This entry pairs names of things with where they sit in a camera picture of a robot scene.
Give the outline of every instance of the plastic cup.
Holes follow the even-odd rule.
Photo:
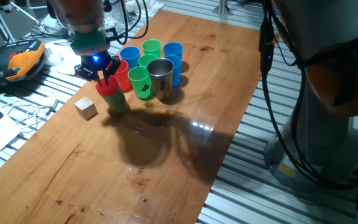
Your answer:
[[[137,47],[126,47],[119,52],[122,59],[128,62],[129,70],[137,66],[140,58],[140,50]]]
[[[161,42],[158,40],[146,40],[143,42],[142,48],[145,55],[154,54],[161,57]]]
[[[152,60],[157,59],[157,58],[158,57],[156,55],[152,55],[152,54],[143,55],[139,59],[139,65],[143,66],[143,67],[147,67],[147,64],[149,62],[151,62]]]
[[[168,55],[165,58],[173,63],[172,86],[178,86],[180,84],[181,58],[176,55]]]
[[[136,96],[143,100],[149,98],[152,94],[152,81],[147,73],[146,67],[136,67],[129,71],[129,80],[132,83]]]
[[[164,48],[164,55],[168,56],[168,55],[175,55],[180,57],[181,59],[181,55],[183,53],[183,46],[182,44],[179,44],[178,42],[170,42],[165,44]]]
[[[121,64],[118,67],[114,76],[117,77],[118,82],[120,83],[121,88],[124,92],[127,92],[132,89],[131,81],[128,78],[128,72],[129,72],[128,62],[121,59]]]

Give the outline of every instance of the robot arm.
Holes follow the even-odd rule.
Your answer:
[[[357,116],[358,0],[272,2],[321,104],[332,115]]]
[[[56,10],[57,19],[69,31],[73,40],[71,48],[81,56],[81,65],[75,67],[76,74],[100,84],[98,71],[102,71],[108,85],[120,60],[108,53],[110,45],[101,29],[104,19],[101,0],[50,0],[50,4]]]

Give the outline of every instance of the wooden block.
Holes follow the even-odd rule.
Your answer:
[[[84,97],[80,99],[79,101],[74,103],[74,105],[78,113],[85,120],[89,120],[93,116],[98,114],[98,111],[96,111],[96,107],[94,106],[94,103],[88,97]]]

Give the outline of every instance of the stainless steel cup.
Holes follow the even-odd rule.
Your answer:
[[[166,58],[157,58],[147,64],[147,72],[159,100],[169,97],[172,90],[173,63]]]

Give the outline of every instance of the wooden table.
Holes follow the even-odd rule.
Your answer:
[[[260,78],[259,32],[161,11],[127,45],[147,39],[184,45],[176,97],[126,93],[110,116],[88,82],[0,168],[0,223],[196,221]]]

